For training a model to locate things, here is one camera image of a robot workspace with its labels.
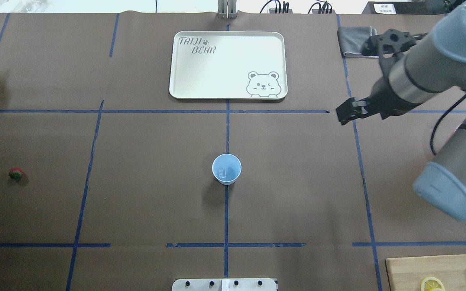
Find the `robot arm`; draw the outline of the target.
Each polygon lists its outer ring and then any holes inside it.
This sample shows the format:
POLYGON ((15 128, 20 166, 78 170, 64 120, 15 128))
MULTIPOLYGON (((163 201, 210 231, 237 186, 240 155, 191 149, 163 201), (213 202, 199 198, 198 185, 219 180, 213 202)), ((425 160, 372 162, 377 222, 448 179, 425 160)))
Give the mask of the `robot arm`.
MULTIPOLYGON (((378 58, 382 76, 368 97, 351 97, 337 107, 343 125, 376 114, 401 116, 455 86, 466 95, 466 1, 427 34, 389 29, 369 36, 361 54, 378 58)), ((442 212, 466 221, 466 119, 426 164, 413 189, 442 212)))

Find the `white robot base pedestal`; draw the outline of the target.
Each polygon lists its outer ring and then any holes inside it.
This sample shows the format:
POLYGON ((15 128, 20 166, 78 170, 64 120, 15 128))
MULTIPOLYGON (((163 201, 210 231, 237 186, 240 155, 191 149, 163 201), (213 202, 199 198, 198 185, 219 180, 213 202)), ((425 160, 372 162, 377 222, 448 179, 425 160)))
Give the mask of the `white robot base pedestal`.
POLYGON ((278 291, 273 278, 180 278, 172 291, 278 291))

